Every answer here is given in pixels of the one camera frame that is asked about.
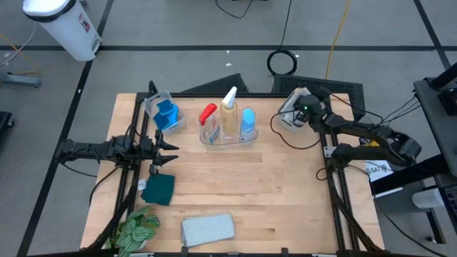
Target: yellow cable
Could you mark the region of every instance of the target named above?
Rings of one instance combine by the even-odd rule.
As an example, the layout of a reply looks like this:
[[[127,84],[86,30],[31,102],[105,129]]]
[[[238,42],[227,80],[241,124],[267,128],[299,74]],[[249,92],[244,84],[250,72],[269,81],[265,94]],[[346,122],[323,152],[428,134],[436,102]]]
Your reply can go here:
[[[330,63],[331,63],[331,54],[333,53],[333,49],[335,48],[336,41],[338,40],[338,37],[340,36],[341,28],[343,27],[344,21],[346,20],[346,16],[348,15],[350,4],[351,4],[351,0],[348,0],[348,2],[346,4],[346,9],[344,10],[343,18],[341,19],[340,26],[338,27],[338,32],[336,32],[335,39],[333,40],[333,44],[331,45],[330,52],[328,53],[326,79],[328,77],[328,68],[330,67]]]
[[[5,42],[10,46],[12,47],[14,50],[17,51],[17,48],[14,46],[14,44],[3,34],[0,34],[0,37],[5,40]],[[38,65],[36,65],[29,57],[27,57],[25,54],[23,54],[22,52],[19,52],[19,55],[24,59],[26,60],[27,62],[29,62],[29,64],[31,64],[35,69],[36,71],[22,71],[22,72],[17,72],[15,74],[40,74],[40,68]]]

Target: wooden tabletop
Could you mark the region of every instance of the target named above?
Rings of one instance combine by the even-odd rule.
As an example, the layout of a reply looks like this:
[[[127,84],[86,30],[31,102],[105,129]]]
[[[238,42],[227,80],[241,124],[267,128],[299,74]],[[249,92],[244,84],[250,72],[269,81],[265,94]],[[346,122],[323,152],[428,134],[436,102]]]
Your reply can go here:
[[[348,101],[347,95],[339,96]],[[131,123],[135,98],[136,94],[117,96],[107,138],[125,133]],[[142,251],[180,252],[183,219],[218,213],[233,216],[236,237],[196,246],[190,248],[190,252],[279,253],[283,247],[291,253],[335,253],[338,250],[328,186],[325,181],[316,180],[317,170],[324,167],[321,145],[309,150],[292,149],[269,127],[271,116],[284,99],[237,99],[240,109],[254,108],[258,138],[251,147],[223,151],[208,150],[199,141],[197,119],[207,104],[218,104],[221,100],[174,100],[186,115],[186,126],[176,134],[165,135],[167,143],[180,147],[180,150],[168,153],[179,155],[179,158],[159,169],[161,173],[176,177],[174,196],[170,206],[152,207],[151,212],[160,218],[162,227]],[[353,118],[349,106],[337,99],[331,99],[331,103],[333,112],[346,119]],[[273,126],[294,146],[304,147],[318,140],[318,134],[309,126],[304,126],[297,134],[287,132],[276,122]],[[150,137],[154,137],[155,129],[150,120]],[[340,143],[358,145],[358,139],[353,136],[340,135],[338,139]],[[140,179],[149,177],[150,163],[143,161]],[[351,164],[365,169],[362,161]],[[97,181],[113,167],[113,163],[103,161]],[[96,190],[81,247],[92,243],[112,217],[120,177],[121,172],[115,173]],[[373,242],[383,248],[367,176],[347,168],[346,181],[356,220]],[[135,209],[147,204],[140,194],[137,194]],[[342,215],[341,220],[346,247],[350,248]]]

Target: yellow bottle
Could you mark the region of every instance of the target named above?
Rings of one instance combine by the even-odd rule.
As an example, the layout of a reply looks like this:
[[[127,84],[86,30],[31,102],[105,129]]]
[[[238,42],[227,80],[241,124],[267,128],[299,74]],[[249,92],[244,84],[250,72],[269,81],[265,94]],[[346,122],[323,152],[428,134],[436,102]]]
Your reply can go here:
[[[238,106],[236,87],[232,87],[221,103],[221,135],[223,141],[235,141],[238,136]]]

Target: green cloth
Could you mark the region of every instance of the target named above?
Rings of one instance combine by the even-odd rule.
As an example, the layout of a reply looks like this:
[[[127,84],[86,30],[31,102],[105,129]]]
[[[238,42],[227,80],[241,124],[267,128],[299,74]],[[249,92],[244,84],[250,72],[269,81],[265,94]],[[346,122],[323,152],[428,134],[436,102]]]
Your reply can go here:
[[[141,198],[147,203],[157,203],[169,206],[174,190],[174,176],[159,174],[149,176],[146,188],[141,193]]]

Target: gray floor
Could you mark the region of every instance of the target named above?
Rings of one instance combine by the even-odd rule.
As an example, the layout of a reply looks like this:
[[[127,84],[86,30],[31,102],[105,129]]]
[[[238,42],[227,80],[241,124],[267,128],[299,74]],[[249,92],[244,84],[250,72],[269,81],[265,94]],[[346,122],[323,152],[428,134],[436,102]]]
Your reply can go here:
[[[86,11],[98,26],[107,0],[88,0]],[[247,0],[220,0],[229,11],[241,14]],[[422,1],[424,9],[444,46],[457,46],[457,18],[453,0]],[[345,1],[293,1],[284,44],[330,45],[338,28]],[[20,1],[0,4],[0,33],[15,44],[29,36],[32,23],[22,14]],[[233,19],[217,9],[213,1],[114,0],[102,35],[105,46],[180,45],[274,45],[281,40],[286,19],[286,1],[255,1],[246,17]],[[32,46],[57,45],[37,26]],[[338,45],[346,46],[432,46],[412,0],[353,0]],[[7,51],[0,51],[1,56]],[[74,61],[65,51],[25,51],[41,67],[40,89],[0,85],[0,110],[14,113],[16,126],[0,147],[0,249],[14,256],[52,153],[61,133],[84,63]],[[323,78],[328,52],[294,51],[298,76]],[[100,51],[91,67],[69,138],[103,141],[108,130],[114,99],[118,93],[145,91],[150,79],[159,89],[171,92],[198,86],[240,73],[254,92],[271,90],[273,78],[266,69],[270,51]],[[451,63],[457,52],[446,52]],[[289,60],[275,57],[273,66],[290,67]],[[17,58],[2,71],[28,71],[32,67]],[[412,97],[412,83],[443,71],[436,51],[336,51],[329,78],[362,83],[366,108],[385,116]],[[394,121],[392,127],[407,131],[423,147],[419,160],[434,156],[438,147],[418,109]],[[90,161],[71,163],[96,174]],[[75,251],[79,247],[88,211],[93,178],[59,167],[39,221],[30,254]],[[388,198],[379,201],[390,210]],[[443,209],[446,237],[457,238]],[[389,211],[392,218],[420,242],[446,255],[457,249],[452,243],[438,246],[425,241],[431,235],[424,213]],[[386,248],[395,253],[427,252],[410,243],[379,215]]]

